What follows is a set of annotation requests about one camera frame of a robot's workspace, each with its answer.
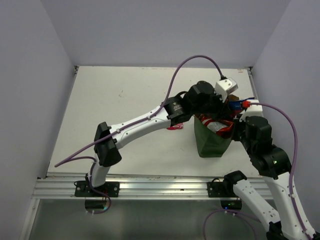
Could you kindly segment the red Doritos bag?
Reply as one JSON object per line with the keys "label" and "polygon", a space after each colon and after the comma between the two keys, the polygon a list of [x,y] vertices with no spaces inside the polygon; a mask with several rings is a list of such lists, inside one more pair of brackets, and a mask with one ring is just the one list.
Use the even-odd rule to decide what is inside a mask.
{"label": "red Doritos bag", "polygon": [[214,120],[208,115],[201,114],[198,116],[200,122],[209,130],[223,139],[231,138],[234,123],[230,120],[219,119]]}

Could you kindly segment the blue chips bag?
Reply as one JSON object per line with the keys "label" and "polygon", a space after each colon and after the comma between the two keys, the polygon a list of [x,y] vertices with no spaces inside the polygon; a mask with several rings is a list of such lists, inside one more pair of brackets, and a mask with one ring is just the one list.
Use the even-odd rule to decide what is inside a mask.
{"label": "blue chips bag", "polygon": [[240,113],[246,108],[246,106],[243,106],[243,102],[246,102],[246,101],[249,101],[249,100],[255,100],[255,97],[249,97],[249,98],[245,98],[245,99],[241,99],[241,100],[235,100],[235,101],[229,100],[228,107],[232,111]]}

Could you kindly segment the small pink candy packet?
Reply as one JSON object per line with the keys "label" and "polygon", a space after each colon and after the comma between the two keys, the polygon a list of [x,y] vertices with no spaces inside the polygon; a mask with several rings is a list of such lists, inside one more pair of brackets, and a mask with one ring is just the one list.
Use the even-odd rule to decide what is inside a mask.
{"label": "small pink candy packet", "polygon": [[174,131],[174,130],[182,130],[183,128],[184,128],[184,124],[178,123],[178,124],[175,124],[173,126],[168,127],[167,130]]}

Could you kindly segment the green paper bag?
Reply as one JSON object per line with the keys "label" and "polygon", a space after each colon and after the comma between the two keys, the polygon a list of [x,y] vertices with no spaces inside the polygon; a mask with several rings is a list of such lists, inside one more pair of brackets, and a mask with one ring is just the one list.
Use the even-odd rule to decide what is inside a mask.
{"label": "green paper bag", "polygon": [[[224,117],[211,117],[214,120],[229,120],[234,123],[234,116],[236,115],[236,111],[232,111],[229,108],[229,115]],[[196,141],[196,147],[198,155],[201,158],[220,158],[223,156],[223,154],[228,149],[231,141],[232,141],[232,135],[231,138],[224,139],[215,133],[213,133],[211,130],[209,130],[207,127],[205,127],[201,121],[198,119],[199,115],[194,116],[194,136]]]}

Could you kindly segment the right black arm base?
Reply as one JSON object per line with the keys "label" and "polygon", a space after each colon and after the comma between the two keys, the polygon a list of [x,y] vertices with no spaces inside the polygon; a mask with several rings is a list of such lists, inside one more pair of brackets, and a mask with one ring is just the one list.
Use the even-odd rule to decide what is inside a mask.
{"label": "right black arm base", "polygon": [[212,181],[208,181],[207,194],[209,198],[236,198],[233,186],[241,180],[247,180],[247,177],[240,171],[234,171],[226,174],[223,177],[223,181],[218,181],[218,178],[214,178]]}

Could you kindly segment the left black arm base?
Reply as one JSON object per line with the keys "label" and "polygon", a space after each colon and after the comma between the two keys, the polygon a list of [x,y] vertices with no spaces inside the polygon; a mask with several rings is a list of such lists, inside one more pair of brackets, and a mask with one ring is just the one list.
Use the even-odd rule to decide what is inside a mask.
{"label": "left black arm base", "polygon": [[86,180],[75,181],[73,184],[75,186],[75,197],[102,197],[103,195],[99,192],[108,195],[110,198],[117,198],[119,196],[120,183],[117,181],[106,181],[104,185],[96,187],[95,191],[90,188],[89,183]]}

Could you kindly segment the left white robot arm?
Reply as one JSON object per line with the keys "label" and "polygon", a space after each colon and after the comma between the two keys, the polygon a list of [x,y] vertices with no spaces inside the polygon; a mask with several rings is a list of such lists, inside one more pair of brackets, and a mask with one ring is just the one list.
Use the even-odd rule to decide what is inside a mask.
{"label": "left white robot arm", "polygon": [[119,150],[125,145],[154,131],[188,122],[193,115],[218,116],[235,89],[237,85],[230,79],[217,81],[215,86],[199,81],[187,92],[168,98],[144,115],[112,126],[105,122],[99,124],[94,139],[97,162],[87,176],[87,192],[95,197],[103,193],[108,171],[122,159]]}

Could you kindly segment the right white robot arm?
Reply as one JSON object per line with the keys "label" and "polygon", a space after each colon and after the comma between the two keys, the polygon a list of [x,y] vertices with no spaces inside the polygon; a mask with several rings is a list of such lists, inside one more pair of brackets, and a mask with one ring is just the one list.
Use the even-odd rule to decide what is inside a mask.
{"label": "right white robot arm", "polygon": [[320,234],[311,226],[290,177],[294,169],[287,153],[273,144],[268,120],[261,116],[236,120],[231,138],[242,143],[250,162],[267,184],[275,207],[254,190],[239,170],[224,176],[223,192],[245,202],[262,223],[267,239],[318,240]]}

